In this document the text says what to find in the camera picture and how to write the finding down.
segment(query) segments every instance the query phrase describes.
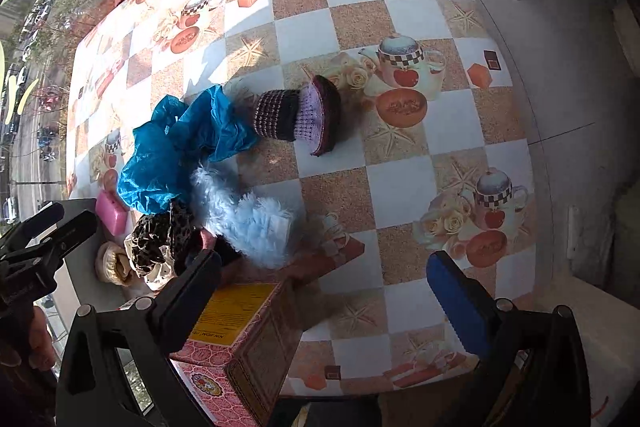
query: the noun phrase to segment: blue plastic bag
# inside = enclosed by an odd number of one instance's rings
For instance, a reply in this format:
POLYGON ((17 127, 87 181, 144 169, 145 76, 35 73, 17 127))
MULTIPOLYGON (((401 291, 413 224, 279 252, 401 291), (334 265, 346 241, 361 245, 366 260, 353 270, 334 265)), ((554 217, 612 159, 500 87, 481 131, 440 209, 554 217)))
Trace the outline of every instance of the blue plastic bag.
POLYGON ((143 214, 167 212, 174 198, 188 204, 189 176, 198 161, 219 162, 258 141, 220 86, 201 92, 191 105, 166 95, 151 120, 133 130, 133 138, 118 195, 143 214))

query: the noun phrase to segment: yellow paper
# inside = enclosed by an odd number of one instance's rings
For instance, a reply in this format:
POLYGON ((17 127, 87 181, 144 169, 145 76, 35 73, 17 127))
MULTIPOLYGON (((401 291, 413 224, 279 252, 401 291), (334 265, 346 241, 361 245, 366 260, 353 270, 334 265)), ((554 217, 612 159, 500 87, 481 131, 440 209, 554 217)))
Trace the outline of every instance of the yellow paper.
POLYGON ((216 290, 189 338, 231 346, 275 287, 273 283, 234 284, 216 290))

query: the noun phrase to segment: pink box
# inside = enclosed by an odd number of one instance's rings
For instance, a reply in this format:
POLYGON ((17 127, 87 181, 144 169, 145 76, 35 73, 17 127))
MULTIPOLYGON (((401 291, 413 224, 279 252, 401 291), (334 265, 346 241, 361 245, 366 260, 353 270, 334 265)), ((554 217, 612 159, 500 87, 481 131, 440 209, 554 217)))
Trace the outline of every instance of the pink box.
POLYGON ((288 281, 234 284, 213 294, 170 358, 216 427, 264 427, 300 336, 288 281))
POLYGON ((125 232, 127 211, 113 194, 106 190, 100 191, 95 201, 95 213, 111 235, 120 235, 125 232))

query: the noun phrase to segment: fluffy blue fabric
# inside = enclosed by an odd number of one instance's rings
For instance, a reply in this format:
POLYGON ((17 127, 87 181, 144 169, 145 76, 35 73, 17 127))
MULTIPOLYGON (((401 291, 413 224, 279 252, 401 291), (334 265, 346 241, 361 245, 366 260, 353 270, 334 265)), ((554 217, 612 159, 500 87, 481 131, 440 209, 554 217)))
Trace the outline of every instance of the fluffy blue fabric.
POLYGON ((220 86, 204 90, 191 105, 166 95, 133 137, 134 153, 120 173, 118 194, 143 214, 167 212, 174 198, 188 204, 189 174, 199 160, 221 161, 258 140, 220 86))
POLYGON ((223 235, 257 266, 278 268, 286 261, 292 214, 274 198, 249 192, 241 198, 211 166, 191 175, 191 210, 213 235, 223 235))

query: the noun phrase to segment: checkered tablecloth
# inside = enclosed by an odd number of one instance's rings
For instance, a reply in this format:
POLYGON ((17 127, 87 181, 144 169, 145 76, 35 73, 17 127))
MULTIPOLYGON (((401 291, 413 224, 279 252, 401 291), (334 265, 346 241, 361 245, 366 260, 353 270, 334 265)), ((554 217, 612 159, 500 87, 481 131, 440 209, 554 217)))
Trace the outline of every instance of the checkered tablecloth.
POLYGON ((76 54, 72 195, 114 187, 132 153, 132 129, 165 94, 189 101, 224 84, 242 105, 317 73, 343 99, 332 153, 315 158, 303 142, 263 139, 225 161, 242 186, 315 222, 320 248, 339 266, 299 292, 313 326, 282 393, 377 393, 468 371, 476 359, 425 280, 427 257, 444 248, 491 295, 526 305, 536 233, 511 78, 474 0, 127 0, 76 54), (420 49, 393 67, 428 60, 424 74, 439 74, 442 89, 426 103, 384 109, 385 93, 415 95, 383 79, 378 47, 397 34, 420 49), (479 185, 495 185, 505 207, 487 217, 482 202, 493 196, 479 185))

